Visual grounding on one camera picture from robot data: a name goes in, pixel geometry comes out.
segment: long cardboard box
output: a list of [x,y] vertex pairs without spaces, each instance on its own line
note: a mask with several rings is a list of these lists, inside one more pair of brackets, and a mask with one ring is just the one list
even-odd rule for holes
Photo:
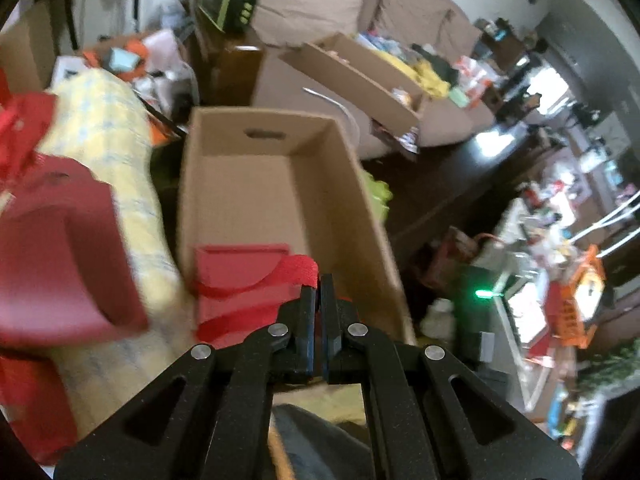
[[180,180],[178,263],[187,283],[204,244],[289,244],[364,323],[413,343],[396,264],[346,136],[332,118],[195,108]]
[[[285,55],[295,69],[349,100],[399,137],[417,126],[424,93],[409,76],[344,34],[335,34]],[[413,107],[397,101],[394,88],[412,97]]]

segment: plaid cloth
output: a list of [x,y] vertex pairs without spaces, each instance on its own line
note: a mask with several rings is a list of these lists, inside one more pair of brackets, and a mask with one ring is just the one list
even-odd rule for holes
[[150,330],[137,337],[49,351],[82,437],[191,347],[192,309],[164,240],[148,173],[144,108],[104,70],[83,72],[53,91],[59,97],[56,117],[38,151],[74,158],[113,187],[120,233],[150,321]]

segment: green and black radio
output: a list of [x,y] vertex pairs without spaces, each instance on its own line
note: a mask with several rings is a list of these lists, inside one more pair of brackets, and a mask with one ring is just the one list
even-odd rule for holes
[[242,32],[251,23],[258,0],[198,0],[198,6],[222,32]]

